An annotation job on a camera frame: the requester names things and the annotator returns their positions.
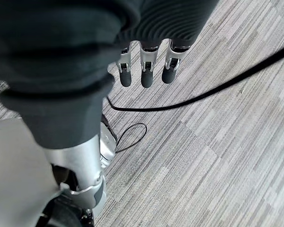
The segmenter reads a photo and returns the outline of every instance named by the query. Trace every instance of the black cable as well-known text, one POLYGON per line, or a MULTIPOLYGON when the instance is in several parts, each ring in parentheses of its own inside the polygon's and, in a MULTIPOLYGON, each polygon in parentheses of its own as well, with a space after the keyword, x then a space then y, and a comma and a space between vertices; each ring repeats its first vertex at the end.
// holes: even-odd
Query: black cable
POLYGON ((200 101, 201 99, 207 98, 209 96, 212 96, 222 90, 225 90, 251 76, 254 76, 256 73, 260 72, 261 70, 271 66, 272 64, 278 62, 279 60, 284 58, 284 48, 279 50, 278 52, 274 53, 270 57, 266 58, 265 60, 261 61, 257 65, 251 67, 249 70, 246 70, 245 72, 239 74, 238 76, 230 79, 229 81, 197 96, 191 99, 188 99, 184 102, 174 104, 174 105, 169 105, 169 106, 163 106, 163 107, 153 107, 153 108, 122 108, 122 107, 117 107, 112 104, 110 99, 107 97, 109 105, 117 111, 125 111, 125 112, 156 112, 156 111, 166 111, 166 110, 171 110, 171 109, 177 109, 192 103, 195 103, 197 101, 200 101))
POLYGON ((132 145, 130 145, 130 146, 128 146, 128 147, 126 147, 126 148, 124 148, 124 149, 122 149, 122 150, 117 150, 116 153, 123 152, 123 151, 125 151, 125 150, 127 150, 127 149, 129 149, 129 148, 131 148, 131 147, 133 147, 133 146, 135 146, 135 145, 137 145, 138 143, 140 143, 140 142, 142 141, 142 139, 144 138, 144 136, 145 136, 146 133, 147 133, 147 126, 146 126, 146 124, 144 124, 144 123, 136 123, 136 124, 133 124, 133 125, 129 126, 127 129, 125 129, 125 131, 124 131, 124 132, 122 133, 122 135, 120 136, 120 138, 119 138, 119 140, 118 140, 118 142, 117 142, 116 147, 118 147, 118 145, 119 145, 119 143, 120 143, 122 137, 125 135, 125 133, 126 133, 128 130, 130 130, 132 127, 137 126, 137 125, 143 125, 143 126, 145 127, 145 132, 144 132, 144 134, 141 136, 140 139, 138 139, 137 142, 133 143, 132 145))

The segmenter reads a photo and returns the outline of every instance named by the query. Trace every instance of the gray striped carpet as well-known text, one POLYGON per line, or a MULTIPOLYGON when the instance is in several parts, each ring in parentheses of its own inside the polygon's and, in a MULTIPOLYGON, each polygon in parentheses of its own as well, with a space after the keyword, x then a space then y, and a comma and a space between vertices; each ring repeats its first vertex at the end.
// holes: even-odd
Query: gray striped carpet
MULTIPOLYGON (((108 67, 115 105, 174 104, 274 53, 284 46, 284 0, 221 0, 171 85, 160 78, 166 44, 149 89, 140 84, 137 43, 130 87, 108 67)), ((284 227, 284 60, 190 107, 123 113, 105 101, 104 113, 118 135, 136 122, 149 132, 106 170, 108 200, 97 227, 284 227)), ((14 116, 0 105, 0 119, 14 116)), ((142 131, 129 132, 120 148, 142 131)))

